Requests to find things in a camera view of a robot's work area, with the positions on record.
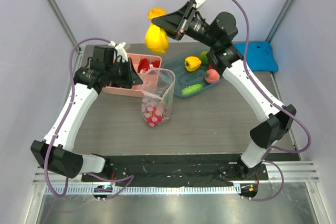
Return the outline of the pink dragon fruit toy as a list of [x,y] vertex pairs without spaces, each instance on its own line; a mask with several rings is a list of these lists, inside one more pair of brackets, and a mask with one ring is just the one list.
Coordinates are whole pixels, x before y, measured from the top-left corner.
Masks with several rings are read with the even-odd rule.
[[156,127],[166,117],[166,109],[163,101],[157,98],[144,96],[142,99],[142,116],[149,127]]

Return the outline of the yellow banana bunch toy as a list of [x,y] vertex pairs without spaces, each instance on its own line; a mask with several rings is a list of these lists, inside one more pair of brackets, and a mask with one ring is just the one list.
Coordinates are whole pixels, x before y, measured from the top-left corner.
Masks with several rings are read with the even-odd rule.
[[[154,7],[148,13],[148,19],[152,21],[154,18],[166,15],[166,11],[161,7]],[[164,29],[150,23],[150,26],[145,34],[145,44],[147,48],[155,54],[164,54],[168,47],[169,42]]]

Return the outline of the clear pink zip top bag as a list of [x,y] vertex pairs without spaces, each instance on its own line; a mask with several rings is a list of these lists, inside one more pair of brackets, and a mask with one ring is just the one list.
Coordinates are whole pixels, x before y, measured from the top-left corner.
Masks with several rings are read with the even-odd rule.
[[166,109],[166,117],[168,120],[172,111],[175,74],[169,69],[152,68],[142,75],[143,84],[140,86],[140,91],[144,96],[160,99],[163,101]]

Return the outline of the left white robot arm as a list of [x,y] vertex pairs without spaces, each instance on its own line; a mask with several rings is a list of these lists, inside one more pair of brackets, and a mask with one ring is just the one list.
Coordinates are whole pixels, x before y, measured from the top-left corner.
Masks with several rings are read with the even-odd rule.
[[91,60],[75,72],[74,88],[52,129],[30,147],[44,171],[68,178],[93,173],[102,182],[111,177],[112,169],[104,157],[76,154],[72,150],[79,128],[103,88],[110,84],[131,88],[143,83],[127,55],[129,48],[127,42],[94,46]]

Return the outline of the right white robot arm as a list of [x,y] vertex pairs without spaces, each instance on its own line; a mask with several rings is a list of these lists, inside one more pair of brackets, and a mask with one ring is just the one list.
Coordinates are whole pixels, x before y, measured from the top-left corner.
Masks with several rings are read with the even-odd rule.
[[161,8],[153,8],[148,18],[170,38],[180,40],[187,35],[209,46],[207,58],[212,68],[239,91],[254,111],[260,123],[250,130],[251,142],[238,159],[236,169],[239,177],[250,179],[257,173],[269,149],[288,132],[292,116],[296,114],[295,107],[277,105],[277,99],[270,101],[271,93],[244,65],[245,57],[232,42],[238,29],[231,13],[221,12],[208,24],[201,18],[195,4],[187,2],[169,14]]

